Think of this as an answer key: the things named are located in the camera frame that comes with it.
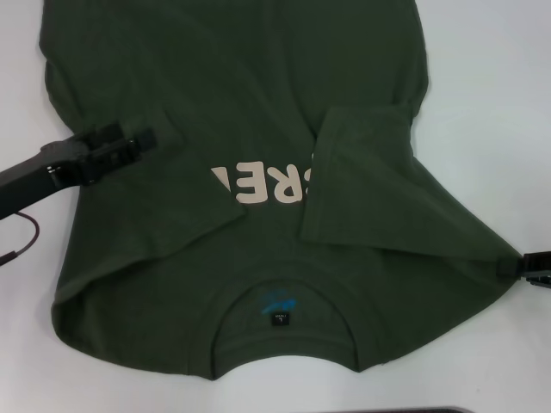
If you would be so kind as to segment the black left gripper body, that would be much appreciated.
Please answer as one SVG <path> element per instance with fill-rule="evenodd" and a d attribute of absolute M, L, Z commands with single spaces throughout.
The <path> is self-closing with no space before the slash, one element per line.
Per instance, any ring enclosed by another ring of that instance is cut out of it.
<path fill-rule="evenodd" d="M 30 159 L 1 173 L 1 216 L 7 218 L 61 190 L 86 183 L 82 168 L 90 146 L 70 138 L 44 145 Z"/>

